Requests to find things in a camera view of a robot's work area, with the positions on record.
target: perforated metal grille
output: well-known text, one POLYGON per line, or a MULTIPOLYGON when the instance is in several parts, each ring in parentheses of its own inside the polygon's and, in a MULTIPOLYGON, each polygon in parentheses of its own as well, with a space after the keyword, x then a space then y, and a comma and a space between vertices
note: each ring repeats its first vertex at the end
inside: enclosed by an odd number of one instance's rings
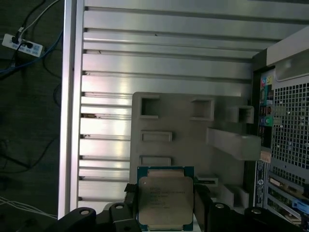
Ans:
POLYGON ((272 156, 309 169, 309 83, 275 90, 272 156))
POLYGON ((277 168, 277 167, 273 167, 273 173, 278 175, 278 176, 281 176, 282 178, 284 179, 287 179, 289 181, 292 181, 294 182, 295 184, 298 184, 298 185, 301 185, 303 186, 305 184, 305 179, 304 178, 301 178, 297 175, 294 175, 292 173, 289 173, 285 170, 282 170, 280 168, 277 168))

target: electrical outlet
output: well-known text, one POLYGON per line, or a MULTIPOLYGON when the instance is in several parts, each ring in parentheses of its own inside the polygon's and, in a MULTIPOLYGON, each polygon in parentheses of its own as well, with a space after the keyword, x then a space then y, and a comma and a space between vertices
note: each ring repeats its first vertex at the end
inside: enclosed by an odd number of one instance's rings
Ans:
MULTIPOLYGON (((2 45, 11 49, 16 50, 21 42, 18 43, 13 43, 12 38, 14 36, 10 34, 5 34, 3 37, 2 45)), ((18 49, 19 52, 23 52, 35 57, 40 57, 42 52, 43 52, 43 46, 28 40, 22 40, 22 42, 27 42, 33 44, 32 48, 28 48, 26 45, 23 46, 21 45, 20 48, 18 49)))

